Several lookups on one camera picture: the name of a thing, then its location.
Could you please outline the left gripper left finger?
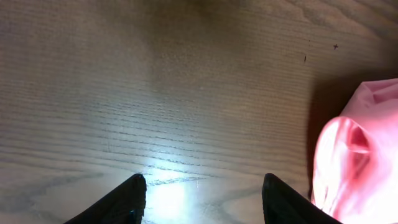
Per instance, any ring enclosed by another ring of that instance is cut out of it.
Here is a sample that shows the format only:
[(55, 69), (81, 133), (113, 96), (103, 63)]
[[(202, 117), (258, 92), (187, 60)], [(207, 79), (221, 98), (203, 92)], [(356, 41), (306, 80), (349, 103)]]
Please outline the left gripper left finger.
[(141, 224), (146, 191), (144, 176), (134, 174), (65, 224)]

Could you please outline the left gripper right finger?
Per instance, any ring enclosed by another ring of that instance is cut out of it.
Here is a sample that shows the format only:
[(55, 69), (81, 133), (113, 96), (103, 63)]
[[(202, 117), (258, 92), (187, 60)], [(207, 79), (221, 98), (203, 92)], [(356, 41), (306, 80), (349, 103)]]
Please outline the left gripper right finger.
[(262, 207), (265, 224), (340, 224), (272, 173), (264, 176)]

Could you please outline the pink printed t-shirt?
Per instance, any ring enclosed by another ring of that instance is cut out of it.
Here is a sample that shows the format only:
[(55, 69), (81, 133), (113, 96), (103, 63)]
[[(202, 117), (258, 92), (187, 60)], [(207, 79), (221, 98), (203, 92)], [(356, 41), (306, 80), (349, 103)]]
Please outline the pink printed t-shirt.
[(341, 223), (397, 223), (397, 79), (362, 82), (324, 126), (312, 203)]

